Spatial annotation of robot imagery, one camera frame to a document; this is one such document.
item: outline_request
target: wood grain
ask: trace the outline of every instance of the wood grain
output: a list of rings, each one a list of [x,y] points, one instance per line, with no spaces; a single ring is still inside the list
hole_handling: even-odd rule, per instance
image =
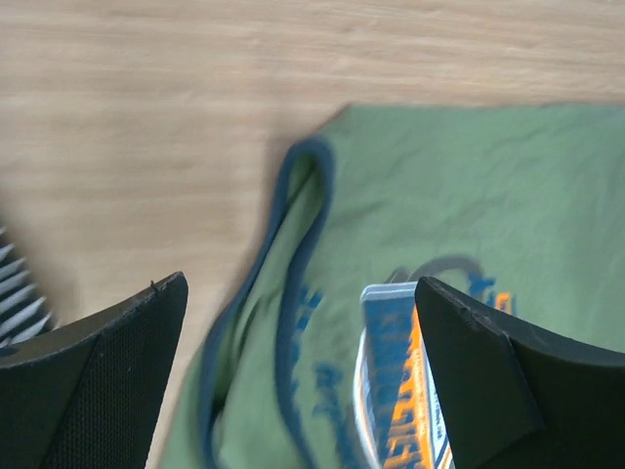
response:
[[[289,144],[352,102],[624,102],[624,25],[617,0],[0,0],[0,209],[67,320],[186,273],[154,467]]]

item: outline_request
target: green fabric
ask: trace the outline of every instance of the green fabric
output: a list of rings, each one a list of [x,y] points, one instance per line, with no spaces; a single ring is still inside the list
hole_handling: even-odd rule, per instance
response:
[[[340,442],[354,440],[359,296],[398,268],[469,256],[496,291],[516,295],[520,318],[625,351],[624,129],[619,107],[350,107],[320,131],[335,152],[336,191],[306,270],[303,298],[320,301],[303,301],[299,314],[312,314],[294,376],[317,467],[352,464]],[[224,468],[305,467],[278,412],[273,350],[288,262],[328,196],[314,171],[303,163],[294,175],[289,213],[222,347],[226,404],[213,444]],[[463,276],[444,279],[467,290]],[[197,360],[161,469],[203,467]],[[343,375],[332,389],[319,385],[320,364]]]

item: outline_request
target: black plastic piece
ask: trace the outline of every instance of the black plastic piece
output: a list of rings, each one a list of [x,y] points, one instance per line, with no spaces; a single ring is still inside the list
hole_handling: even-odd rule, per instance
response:
[[[625,354],[432,277],[415,302],[456,469],[625,467]]]
[[[144,468],[187,297],[174,274],[5,349],[0,468]]]

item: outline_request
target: green t-shirt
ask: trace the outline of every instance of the green t-shirt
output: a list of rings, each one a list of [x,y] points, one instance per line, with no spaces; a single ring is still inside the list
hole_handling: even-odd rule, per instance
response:
[[[371,283],[432,261],[520,318],[625,351],[625,111],[349,107],[286,155],[257,263],[189,369],[162,469],[365,467],[351,419]]]

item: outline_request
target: grey comb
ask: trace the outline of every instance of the grey comb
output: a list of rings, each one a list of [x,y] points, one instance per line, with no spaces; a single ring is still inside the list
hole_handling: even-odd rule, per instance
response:
[[[54,326],[46,297],[9,241],[6,228],[0,228],[0,347],[31,339]]]

